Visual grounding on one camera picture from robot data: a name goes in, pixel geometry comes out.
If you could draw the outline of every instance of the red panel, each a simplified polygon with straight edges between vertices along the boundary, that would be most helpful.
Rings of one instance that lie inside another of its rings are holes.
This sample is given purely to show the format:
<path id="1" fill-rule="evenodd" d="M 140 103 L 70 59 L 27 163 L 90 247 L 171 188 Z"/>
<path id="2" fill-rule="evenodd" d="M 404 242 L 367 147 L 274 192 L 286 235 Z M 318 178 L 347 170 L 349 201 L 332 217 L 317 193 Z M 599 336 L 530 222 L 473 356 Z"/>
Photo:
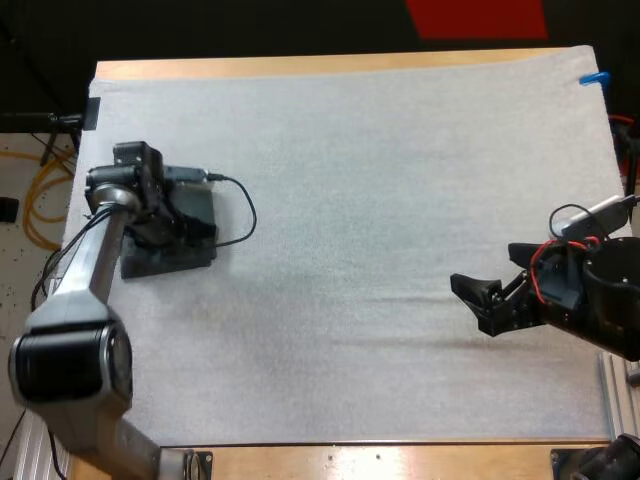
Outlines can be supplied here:
<path id="1" fill-rule="evenodd" d="M 546 39 L 542 0 L 406 0 L 424 39 Z"/>

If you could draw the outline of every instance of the floor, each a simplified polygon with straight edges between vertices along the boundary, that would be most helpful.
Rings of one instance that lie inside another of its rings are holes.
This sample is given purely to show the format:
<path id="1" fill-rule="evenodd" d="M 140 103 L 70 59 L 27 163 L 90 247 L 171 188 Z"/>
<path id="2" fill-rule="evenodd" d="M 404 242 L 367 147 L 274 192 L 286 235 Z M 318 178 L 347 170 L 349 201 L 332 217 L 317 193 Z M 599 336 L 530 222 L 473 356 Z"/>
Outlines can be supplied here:
<path id="1" fill-rule="evenodd" d="M 37 134 L 46 141 L 48 135 Z M 69 138 L 61 136 L 56 145 L 72 148 Z M 41 156 L 44 146 L 29 134 L 0 134 L 0 152 L 23 152 Z M 11 345 L 22 333 L 23 324 L 29 315 L 29 298 L 47 257 L 51 254 L 31 243 L 22 229 L 23 200 L 39 163 L 0 157 L 0 196 L 20 200 L 20 210 L 15 224 L 0 223 L 0 364 L 5 365 Z M 36 208 L 45 216 L 66 213 L 71 182 L 53 186 L 42 195 Z M 64 222 L 55 224 L 37 223 L 38 230 L 48 239 L 59 242 Z M 6 368 L 0 368 L 0 451 L 4 450 L 11 431 L 22 408 L 16 405 Z M 13 440 L 7 457 L 0 465 L 0 480 L 13 476 L 19 432 Z"/>

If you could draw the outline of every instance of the blue tape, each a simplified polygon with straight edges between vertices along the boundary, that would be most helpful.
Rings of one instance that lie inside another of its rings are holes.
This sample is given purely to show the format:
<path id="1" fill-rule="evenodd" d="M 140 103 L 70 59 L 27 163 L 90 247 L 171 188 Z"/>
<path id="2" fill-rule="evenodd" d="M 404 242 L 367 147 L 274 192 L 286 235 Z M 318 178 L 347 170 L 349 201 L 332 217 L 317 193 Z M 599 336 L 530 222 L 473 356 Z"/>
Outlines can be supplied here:
<path id="1" fill-rule="evenodd" d="M 609 82 L 611 82 L 611 75 L 609 75 L 609 72 L 592 73 L 580 78 L 580 85 L 599 83 L 600 85 L 602 85 L 603 90 L 606 90 L 606 88 L 609 86 Z"/>

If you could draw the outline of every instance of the wooden table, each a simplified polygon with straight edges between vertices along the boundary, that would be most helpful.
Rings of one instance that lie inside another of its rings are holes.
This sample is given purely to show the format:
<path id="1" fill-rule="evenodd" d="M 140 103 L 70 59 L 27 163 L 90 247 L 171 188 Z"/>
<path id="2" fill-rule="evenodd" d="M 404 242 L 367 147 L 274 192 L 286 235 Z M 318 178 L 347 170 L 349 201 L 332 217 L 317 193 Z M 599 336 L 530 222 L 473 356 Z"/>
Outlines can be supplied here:
<path id="1" fill-rule="evenodd" d="M 316 57 L 142 60 L 100 62 L 96 78 L 133 80 L 304 75 L 398 68 L 443 67 L 530 58 L 550 49 L 477 50 Z M 552 448 L 588 448 L 604 439 L 487 440 L 420 445 L 211 447 L 215 480 L 518 479 L 551 480 Z M 76 460 L 71 478 L 106 479 Z"/>

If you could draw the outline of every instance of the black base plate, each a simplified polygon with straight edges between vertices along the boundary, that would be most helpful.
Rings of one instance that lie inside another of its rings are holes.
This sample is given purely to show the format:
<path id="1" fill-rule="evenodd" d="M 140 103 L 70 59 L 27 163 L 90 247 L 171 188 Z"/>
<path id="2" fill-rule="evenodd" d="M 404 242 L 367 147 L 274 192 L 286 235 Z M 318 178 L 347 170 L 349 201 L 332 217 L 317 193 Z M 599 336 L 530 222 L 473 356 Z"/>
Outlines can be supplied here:
<path id="1" fill-rule="evenodd" d="M 176 210 L 209 225 L 215 225 L 213 195 L 200 185 L 177 186 L 170 196 Z M 161 273 L 208 267 L 216 258 L 216 236 L 202 238 L 197 245 L 179 244 L 172 248 L 142 248 L 125 235 L 120 251 L 122 278 L 145 277 Z"/>

